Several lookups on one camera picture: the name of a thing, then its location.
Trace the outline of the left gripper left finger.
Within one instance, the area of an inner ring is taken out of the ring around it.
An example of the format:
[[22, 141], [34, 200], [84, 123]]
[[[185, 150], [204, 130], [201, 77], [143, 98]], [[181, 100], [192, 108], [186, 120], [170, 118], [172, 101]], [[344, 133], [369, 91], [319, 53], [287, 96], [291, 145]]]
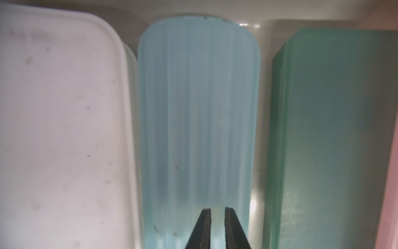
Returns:
[[185, 249], [210, 249], [211, 209], [203, 209]]

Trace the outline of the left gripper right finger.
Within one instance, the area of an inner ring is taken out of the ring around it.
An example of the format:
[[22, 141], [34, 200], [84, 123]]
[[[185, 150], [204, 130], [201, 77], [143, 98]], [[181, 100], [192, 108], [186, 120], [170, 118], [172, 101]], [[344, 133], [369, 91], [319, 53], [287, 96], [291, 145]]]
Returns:
[[233, 208], [225, 208], [224, 227], [226, 249], [251, 249], [245, 232]]

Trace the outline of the white pencil case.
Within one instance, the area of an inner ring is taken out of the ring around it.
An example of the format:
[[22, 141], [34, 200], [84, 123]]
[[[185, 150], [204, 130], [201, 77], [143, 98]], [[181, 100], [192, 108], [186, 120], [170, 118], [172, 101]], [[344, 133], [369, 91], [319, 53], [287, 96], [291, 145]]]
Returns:
[[1, 4], [1, 248], [142, 247], [136, 69], [98, 16]]

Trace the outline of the pink pencil case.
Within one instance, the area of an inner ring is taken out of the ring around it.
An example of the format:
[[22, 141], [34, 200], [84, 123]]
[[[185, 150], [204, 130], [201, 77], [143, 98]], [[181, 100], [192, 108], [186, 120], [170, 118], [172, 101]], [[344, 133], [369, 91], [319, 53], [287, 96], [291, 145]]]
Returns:
[[[377, 1], [362, 18], [359, 26], [366, 29], [398, 30], [398, 2]], [[398, 247], [398, 123], [395, 122], [389, 158], [382, 212], [375, 248]]]

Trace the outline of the light teal pencil case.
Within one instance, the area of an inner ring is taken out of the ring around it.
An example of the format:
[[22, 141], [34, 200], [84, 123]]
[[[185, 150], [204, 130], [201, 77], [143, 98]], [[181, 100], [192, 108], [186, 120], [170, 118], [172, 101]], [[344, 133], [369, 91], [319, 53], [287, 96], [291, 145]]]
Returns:
[[203, 209], [213, 249], [226, 246], [226, 207], [248, 230], [260, 64], [253, 34], [220, 18], [167, 18], [142, 35], [144, 248], [185, 248]]

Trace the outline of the dark green pencil case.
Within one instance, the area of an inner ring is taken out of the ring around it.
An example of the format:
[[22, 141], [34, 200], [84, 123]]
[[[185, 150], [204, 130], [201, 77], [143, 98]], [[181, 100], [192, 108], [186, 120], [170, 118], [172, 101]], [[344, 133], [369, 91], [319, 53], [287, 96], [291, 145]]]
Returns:
[[398, 34], [302, 29], [272, 66], [263, 247], [372, 249], [398, 107]]

